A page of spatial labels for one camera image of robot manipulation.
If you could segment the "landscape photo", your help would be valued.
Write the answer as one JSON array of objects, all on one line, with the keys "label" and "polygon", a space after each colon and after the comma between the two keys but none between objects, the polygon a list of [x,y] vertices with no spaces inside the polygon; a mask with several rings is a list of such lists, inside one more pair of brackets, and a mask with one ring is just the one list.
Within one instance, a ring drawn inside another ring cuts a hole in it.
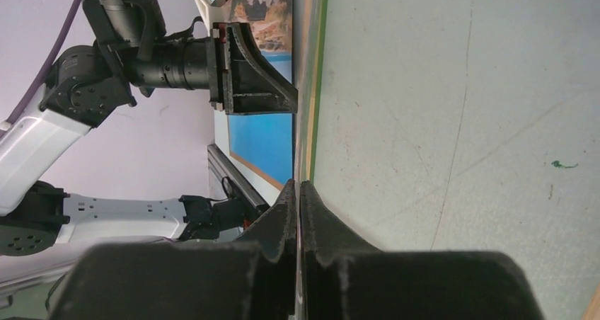
[{"label": "landscape photo", "polygon": [[[225,16],[248,23],[261,54],[292,80],[293,0],[228,0]],[[229,154],[271,188],[282,189],[293,170],[290,114],[229,116]]]}]

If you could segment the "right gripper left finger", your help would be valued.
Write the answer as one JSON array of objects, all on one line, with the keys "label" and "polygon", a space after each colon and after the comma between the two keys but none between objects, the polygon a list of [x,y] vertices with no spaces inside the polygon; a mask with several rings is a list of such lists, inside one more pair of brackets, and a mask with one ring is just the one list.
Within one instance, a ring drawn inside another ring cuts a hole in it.
[{"label": "right gripper left finger", "polygon": [[103,244],[50,297],[50,319],[288,319],[294,312],[296,196],[230,242]]}]

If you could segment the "wooden picture frame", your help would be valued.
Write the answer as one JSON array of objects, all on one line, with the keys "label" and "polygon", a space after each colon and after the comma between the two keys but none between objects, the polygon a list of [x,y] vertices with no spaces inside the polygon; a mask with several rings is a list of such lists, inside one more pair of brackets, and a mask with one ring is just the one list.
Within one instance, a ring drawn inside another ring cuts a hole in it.
[{"label": "wooden picture frame", "polygon": [[299,92],[294,179],[300,183],[312,180],[315,172],[328,0],[293,0],[293,4],[292,64]]}]

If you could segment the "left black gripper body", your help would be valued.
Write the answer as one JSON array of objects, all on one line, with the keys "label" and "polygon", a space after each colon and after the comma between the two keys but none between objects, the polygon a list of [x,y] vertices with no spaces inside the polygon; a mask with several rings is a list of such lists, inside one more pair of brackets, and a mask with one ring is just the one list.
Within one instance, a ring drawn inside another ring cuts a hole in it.
[{"label": "left black gripper body", "polygon": [[93,112],[134,106],[133,86],[146,97],[157,88],[209,88],[209,38],[194,38],[192,26],[169,35],[158,0],[81,3],[103,68],[99,82],[84,88],[93,99]]}]

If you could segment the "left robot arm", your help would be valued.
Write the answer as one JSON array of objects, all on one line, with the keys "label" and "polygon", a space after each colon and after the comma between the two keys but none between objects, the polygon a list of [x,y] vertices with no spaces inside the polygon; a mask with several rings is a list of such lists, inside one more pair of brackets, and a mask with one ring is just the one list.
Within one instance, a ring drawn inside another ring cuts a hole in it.
[{"label": "left robot arm", "polygon": [[[42,66],[73,0],[1,0],[1,121],[14,109]],[[158,0],[171,31],[189,26],[193,0]],[[207,91],[159,89],[144,98],[132,89],[136,107],[118,108],[98,129],[77,141],[41,180],[69,193],[116,200],[165,200],[181,195],[222,198],[210,190],[207,146],[217,135],[225,150],[226,116],[214,112]],[[1,292],[48,292],[52,280],[104,240],[76,240],[23,257],[1,257]]]}]

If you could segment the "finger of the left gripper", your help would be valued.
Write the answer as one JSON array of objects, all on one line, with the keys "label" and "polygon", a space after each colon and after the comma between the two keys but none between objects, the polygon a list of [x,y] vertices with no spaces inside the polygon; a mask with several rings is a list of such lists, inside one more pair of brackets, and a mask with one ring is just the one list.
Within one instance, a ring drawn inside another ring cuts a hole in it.
[{"label": "finger of the left gripper", "polygon": [[224,112],[227,115],[296,113],[298,89],[271,65],[250,25],[224,25]]}]

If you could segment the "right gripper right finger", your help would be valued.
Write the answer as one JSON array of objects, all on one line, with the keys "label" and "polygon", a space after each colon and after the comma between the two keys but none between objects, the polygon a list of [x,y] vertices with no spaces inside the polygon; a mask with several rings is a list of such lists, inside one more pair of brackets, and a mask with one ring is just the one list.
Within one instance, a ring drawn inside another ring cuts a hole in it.
[{"label": "right gripper right finger", "polygon": [[523,270],[497,251],[382,251],[300,187],[309,319],[542,319]]}]

